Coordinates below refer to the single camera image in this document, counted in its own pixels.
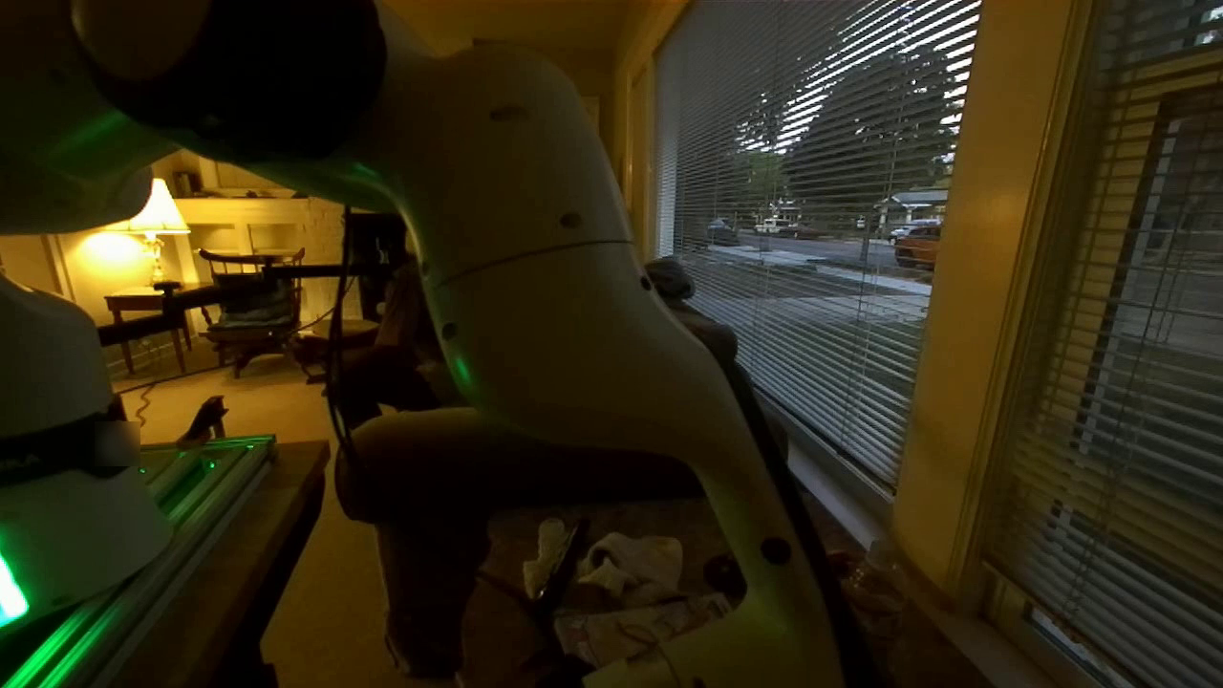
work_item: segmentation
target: white robot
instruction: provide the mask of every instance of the white robot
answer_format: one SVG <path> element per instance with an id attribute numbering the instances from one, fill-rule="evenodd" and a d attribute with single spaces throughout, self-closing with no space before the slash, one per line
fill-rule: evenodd
<path id="1" fill-rule="evenodd" d="M 719 363 L 643 281 L 602 147 L 556 68 L 492 45 L 425 58 L 369 0 L 75 0 L 72 22 L 64 0 L 19 0 L 0 22 L 41 30 L 0 45 L 5 107 L 25 101 L 0 113 L 0 179 L 25 179 L 0 188 L 0 230 L 133 212 L 131 179 L 166 146 L 396 211 L 477 411 L 695 468 L 747 595 L 587 685 L 850 681 L 810 532 Z"/>

